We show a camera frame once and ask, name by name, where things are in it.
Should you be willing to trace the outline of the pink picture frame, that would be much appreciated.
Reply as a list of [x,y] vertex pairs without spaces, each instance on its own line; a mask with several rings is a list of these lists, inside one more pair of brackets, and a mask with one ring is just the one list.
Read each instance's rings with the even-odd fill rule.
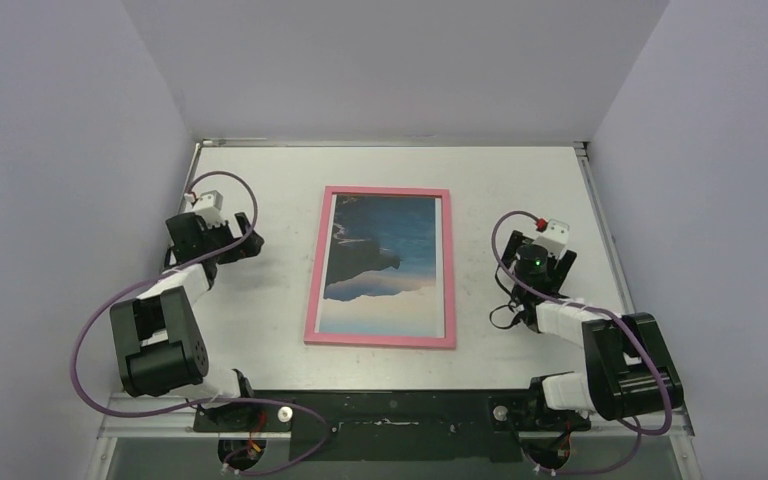
[[[445,337],[439,339],[407,337],[363,337],[320,335],[315,332],[317,302],[320,292],[321,274],[324,263],[329,232],[331,197],[335,193],[360,193],[384,195],[431,195],[442,200],[442,243],[444,254],[444,307]],[[352,345],[375,347],[401,347],[426,349],[452,349],[457,344],[456,313],[454,295],[454,248],[452,233],[451,195],[446,189],[439,188],[404,188],[404,187],[369,187],[369,186],[328,186],[325,189],[320,215],[317,245],[313,263],[313,273],[306,310],[304,341],[307,344]]]

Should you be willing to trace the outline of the blue landscape photo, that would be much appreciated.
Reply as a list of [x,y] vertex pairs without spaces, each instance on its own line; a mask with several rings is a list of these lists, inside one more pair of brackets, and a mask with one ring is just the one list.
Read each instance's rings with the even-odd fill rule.
[[331,200],[315,332],[444,338],[441,198],[335,193]]

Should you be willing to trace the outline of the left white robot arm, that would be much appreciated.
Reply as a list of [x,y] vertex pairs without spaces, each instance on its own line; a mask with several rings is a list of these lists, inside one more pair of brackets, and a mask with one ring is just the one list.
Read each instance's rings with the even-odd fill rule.
[[212,366],[194,306],[209,292],[220,266],[257,256],[264,244],[243,212],[209,225],[189,212],[169,218],[171,245],[162,277],[136,297],[109,310],[120,380],[132,397],[179,394],[187,399],[223,399],[219,416],[242,431],[257,420],[259,405],[237,369]]

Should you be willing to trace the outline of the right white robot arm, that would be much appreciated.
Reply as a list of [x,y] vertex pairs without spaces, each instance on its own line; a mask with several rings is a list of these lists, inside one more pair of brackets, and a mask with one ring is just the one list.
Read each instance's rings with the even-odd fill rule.
[[554,255],[515,230],[500,270],[515,277],[508,291],[513,325],[554,335],[581,349],[585,368],[536,377],[525,402],[528,421],[548,429],[565,411],[623,420],[684,404],[684,389],[656,319],[645,312],[606,314],[560,292],[577,255]]

